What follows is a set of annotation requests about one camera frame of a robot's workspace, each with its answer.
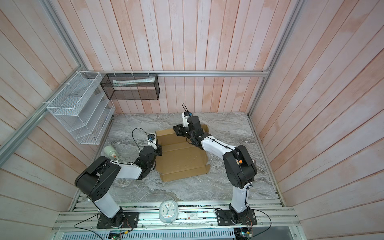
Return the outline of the brown cardboard box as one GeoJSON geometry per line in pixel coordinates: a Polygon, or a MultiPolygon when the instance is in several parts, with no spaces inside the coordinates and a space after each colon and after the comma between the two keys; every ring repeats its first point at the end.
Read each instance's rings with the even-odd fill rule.
{"type": "Polygon", "coordinates": [[[164,183],[209,173],[211,165],[204,150],[177,136],[173,129],[157,131],[156,135],[162,146],[162,155],[156,157],[156,170],[164,183]]]}

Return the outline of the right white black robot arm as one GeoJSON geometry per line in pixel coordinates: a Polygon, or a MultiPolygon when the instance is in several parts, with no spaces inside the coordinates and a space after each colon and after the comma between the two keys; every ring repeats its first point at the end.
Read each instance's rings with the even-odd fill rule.
{"type": "Polygon", "coordinates": [[[183,123],[173,127],[179,137],[189,144],[219,157],[224,162],[228,180],[233,185],[233,197],[228,210],[215,209],[219,226],[253,225],[254,210],[249,207],[249,190],[257,175],[257,168],[247,148],[232,146],[217,140],[203,130],[199,117],[191,112],[182,113],[183,123]]]}

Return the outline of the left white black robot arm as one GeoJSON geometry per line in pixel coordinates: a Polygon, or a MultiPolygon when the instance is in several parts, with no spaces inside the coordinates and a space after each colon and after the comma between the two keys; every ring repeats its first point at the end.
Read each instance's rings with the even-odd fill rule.
{"type": "Polygon", "coordinates": [[[147,145],[132,164],[117,163],[107,157],[99,157],[75,180],[75,186],[91,199],[101,212],[101,219],[112,228],[122,227],[124,211],[111,196],[109,190],[117,179],[142,180],[156,166],[156,157],[163,153],[162,146],[147,145]]]}

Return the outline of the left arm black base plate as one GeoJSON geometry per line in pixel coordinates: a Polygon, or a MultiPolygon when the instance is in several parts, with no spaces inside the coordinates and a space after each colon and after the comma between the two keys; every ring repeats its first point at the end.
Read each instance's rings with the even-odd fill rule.
{"type": "Polygon", "coordinates": [[[138,225],[139,212],[118,212],[113,218],[100,214],[97,229],[134,229],[138,225]]]}

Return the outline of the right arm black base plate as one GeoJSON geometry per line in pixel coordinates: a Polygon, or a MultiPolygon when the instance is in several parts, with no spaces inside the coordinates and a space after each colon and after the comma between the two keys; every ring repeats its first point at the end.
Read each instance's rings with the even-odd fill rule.
{"type": "Polygon", "coordinates": [[[234,226],[234,225],[257,225],[257,219],[254,210],[247,209],[242,213],[237,213],[235,210],[214,210],[217,216],[219,226],[234,226]]]}

